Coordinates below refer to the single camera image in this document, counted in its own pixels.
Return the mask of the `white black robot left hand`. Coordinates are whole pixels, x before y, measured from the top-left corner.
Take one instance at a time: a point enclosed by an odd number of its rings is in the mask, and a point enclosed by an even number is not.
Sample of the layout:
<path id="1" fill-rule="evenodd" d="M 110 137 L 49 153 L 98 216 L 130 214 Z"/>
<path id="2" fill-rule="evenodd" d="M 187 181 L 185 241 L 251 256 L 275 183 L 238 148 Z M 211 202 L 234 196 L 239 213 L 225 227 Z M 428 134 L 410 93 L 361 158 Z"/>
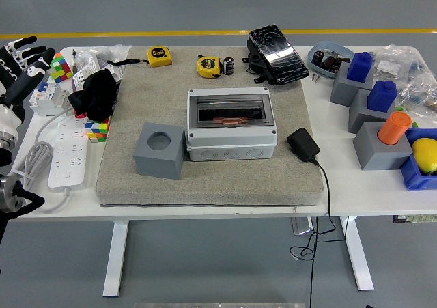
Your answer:
<path id="1" fill-rule="evenodd" d="M 17 141 L 17 128 L 25 119 L 23 101 L 42 81 L 54 58 L 54 49 L 32 46 L 36 41 L 36 36 L 29 36 L 1 46 L 2 145 Z"/>

